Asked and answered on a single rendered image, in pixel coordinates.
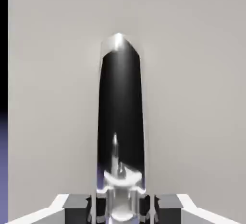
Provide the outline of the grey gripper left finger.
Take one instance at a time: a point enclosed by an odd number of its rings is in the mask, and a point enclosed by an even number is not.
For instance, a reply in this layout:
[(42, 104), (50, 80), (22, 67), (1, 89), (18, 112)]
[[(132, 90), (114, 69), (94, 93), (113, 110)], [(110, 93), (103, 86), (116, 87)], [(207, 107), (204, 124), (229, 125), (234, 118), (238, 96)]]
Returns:
[(5, 224), (92, 224), (91, 196), (59, 194), (49, 207)]

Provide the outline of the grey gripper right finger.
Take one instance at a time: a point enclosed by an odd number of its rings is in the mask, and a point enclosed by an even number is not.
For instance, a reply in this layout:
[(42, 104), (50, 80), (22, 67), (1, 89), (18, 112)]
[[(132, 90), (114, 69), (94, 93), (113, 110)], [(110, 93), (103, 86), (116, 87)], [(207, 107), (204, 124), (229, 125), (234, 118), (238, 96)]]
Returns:
[(187, 194), (155, 196), (154, 224), (240, 224), (197, 207)]

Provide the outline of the grey painted cabinet door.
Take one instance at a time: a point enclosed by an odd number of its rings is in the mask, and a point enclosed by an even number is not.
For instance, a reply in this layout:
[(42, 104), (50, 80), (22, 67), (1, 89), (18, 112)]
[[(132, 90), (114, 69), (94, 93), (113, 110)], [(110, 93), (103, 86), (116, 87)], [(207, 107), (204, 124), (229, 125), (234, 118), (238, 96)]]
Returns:
[(94, 191), (117, 32), (143, 54), (148, 188), (246, 224), (246, 0), (9, 0), (8, 219)]

